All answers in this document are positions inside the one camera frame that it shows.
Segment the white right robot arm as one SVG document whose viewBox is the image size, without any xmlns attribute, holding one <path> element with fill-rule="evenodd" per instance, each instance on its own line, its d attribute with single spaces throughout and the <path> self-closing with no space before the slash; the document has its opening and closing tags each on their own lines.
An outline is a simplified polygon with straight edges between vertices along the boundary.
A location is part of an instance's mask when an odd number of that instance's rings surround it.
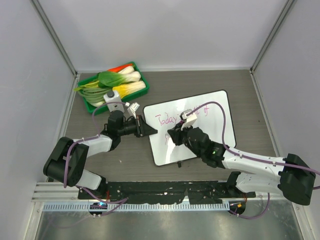
<svg viewBox="0 0 320 240">
<path fill-rule="evenodd" d="M 226 193 L 233 198 L 242 193 L 274 193 L 303 206 L 311 203 L 316 172 L 295 154 L 269 157 L 252 154 L 212 141 L 198 127 L 178 123 L 168 131 L 176 146 L 185 146 L 212 168 L 233 169 Z"/>
</svg>

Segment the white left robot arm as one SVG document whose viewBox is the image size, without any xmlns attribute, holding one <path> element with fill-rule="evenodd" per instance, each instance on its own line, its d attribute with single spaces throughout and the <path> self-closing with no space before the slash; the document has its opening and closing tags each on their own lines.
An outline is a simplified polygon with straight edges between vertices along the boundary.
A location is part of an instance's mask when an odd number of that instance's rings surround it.
<svg viewBox="0 0 320 240">
<path fill-rule="evenodd" d="M 44 164 L 43 173 L 63 183 L 64 187 L 84 188 L 93 198 L 100 200 L 108 191 L 107 180 L 85 170 L 87 158 L 113 151 L 120 144 L 122 136 L 134 135 L 141 138 L 157 133 L 142 115 L 125 119 L 122 111 L 112 111 L 100 134 L 81 139 L 61 137 Z"/>
</svg>

